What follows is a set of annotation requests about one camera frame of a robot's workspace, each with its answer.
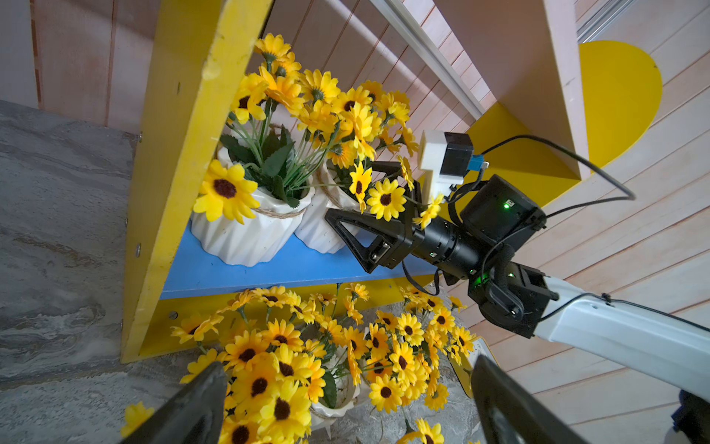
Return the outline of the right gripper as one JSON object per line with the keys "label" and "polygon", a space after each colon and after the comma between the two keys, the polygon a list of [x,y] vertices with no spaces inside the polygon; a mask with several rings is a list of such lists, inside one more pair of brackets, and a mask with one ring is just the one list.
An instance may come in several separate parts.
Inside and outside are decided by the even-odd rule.
{"label": "right gripper", "polygon": [[[376,161],[371,170],[383,174],[368,190],[372,211],[416,209],[416,181],[408,165]],[[331,208],[325,213],[325,222],[368,274],[379,266],[394,269],[406,257],[414,256],[436,266],[447,278],[469,279],[481,271],[486,253],[481,223],[467,218],[462,218],[460,224],[435,218],[421,229],[415,226],[413,218],[386,221]]]}

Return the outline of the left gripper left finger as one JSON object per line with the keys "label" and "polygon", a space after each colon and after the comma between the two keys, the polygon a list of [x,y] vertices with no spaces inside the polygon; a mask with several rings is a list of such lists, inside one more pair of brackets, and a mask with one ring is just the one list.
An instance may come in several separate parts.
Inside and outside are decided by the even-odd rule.
{"label": "left gripper left finger", "polygon": [[227,376],[212,363],[121,443],[218,443]]}

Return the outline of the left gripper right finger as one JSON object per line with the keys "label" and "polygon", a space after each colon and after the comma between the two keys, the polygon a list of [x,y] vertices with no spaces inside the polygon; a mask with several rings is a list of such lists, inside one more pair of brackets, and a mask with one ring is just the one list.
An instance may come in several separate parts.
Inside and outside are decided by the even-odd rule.
{"label": "left gripper right finger", "polygon": [[584,443],[488,357],[479,356],[471,388],[488,443]]}

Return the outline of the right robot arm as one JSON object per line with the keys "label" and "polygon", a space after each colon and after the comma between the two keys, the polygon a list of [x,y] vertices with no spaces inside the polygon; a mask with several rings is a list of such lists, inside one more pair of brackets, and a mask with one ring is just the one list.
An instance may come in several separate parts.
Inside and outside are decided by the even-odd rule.
{"label": "right robot arm", "polygon": [[328,225],[367,272],[398,268],[409,256],[433,265],[435,282],[464,280],[490,323],[524,338],[563,343],[675,386],[680,406],[669,443],[709,440],[709,330],[637,303],[585,292],[518,264],[516,251],[539,229],[542,209],[499,176],[460,187],[462,212],[415,225],[420,191],[407,192],[404,214],[384,221],[330,209]]}

